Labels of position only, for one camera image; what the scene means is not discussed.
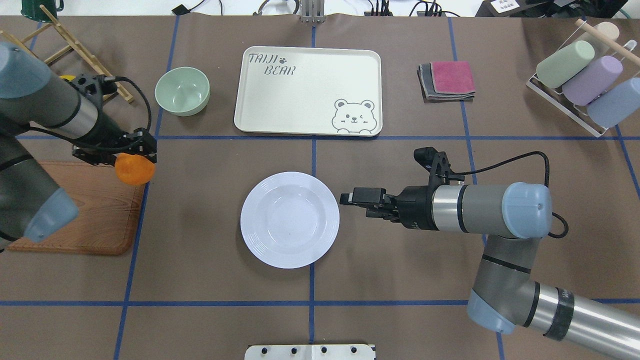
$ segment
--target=green bowl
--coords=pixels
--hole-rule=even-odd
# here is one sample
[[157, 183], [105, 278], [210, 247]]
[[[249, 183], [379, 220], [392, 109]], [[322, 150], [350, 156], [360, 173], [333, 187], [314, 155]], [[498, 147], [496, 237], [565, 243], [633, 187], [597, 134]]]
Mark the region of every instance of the green bowl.
[[209, 102], [207, 76], [193, 67], [178, 67], [162, 75], [156, 84], [156, 101], [177, 116], [194, 115]]

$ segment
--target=orange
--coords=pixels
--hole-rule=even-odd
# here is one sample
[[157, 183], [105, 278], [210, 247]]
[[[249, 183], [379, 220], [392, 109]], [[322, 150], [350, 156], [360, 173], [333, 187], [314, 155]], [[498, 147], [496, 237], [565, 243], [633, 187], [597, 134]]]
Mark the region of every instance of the orange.
[[151, 180], [156, 164], [144, 156], [121, 153], [116, 158], [116, 175], [125, 184], [142, 185]]

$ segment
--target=cartoon bear face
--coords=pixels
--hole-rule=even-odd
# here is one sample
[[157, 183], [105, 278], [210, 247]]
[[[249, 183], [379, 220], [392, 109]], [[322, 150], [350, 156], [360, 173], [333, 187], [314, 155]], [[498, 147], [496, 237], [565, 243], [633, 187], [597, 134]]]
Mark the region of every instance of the cartoon bear face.
[[339, 99], [335, 102], [333, 127], [338, 134], [371, 134], [378, 125], [373, 117], [373, 108], [373, 102], [369, 100], [358, 104]]

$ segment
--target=wooden cutting board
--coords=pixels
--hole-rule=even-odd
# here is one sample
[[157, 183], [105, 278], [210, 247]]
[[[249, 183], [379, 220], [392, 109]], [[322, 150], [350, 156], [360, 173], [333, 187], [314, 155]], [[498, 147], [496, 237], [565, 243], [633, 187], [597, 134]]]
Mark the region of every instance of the wooden cutting board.
[[40, 161], [80, 209], [78, 217], [40, 243], [22, 238], [14, 251], [120, 255], [136, 236], [144, 185], [121, 182], [113, 167]]

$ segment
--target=tray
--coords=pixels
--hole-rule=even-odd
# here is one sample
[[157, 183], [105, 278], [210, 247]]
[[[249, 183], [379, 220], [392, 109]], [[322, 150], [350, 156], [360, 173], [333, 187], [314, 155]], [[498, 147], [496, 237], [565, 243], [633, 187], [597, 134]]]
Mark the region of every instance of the tray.
[[374, 136], [381, 105], [374, 51], [252, 46], [243, 54], [234, 124], [252, 133]]

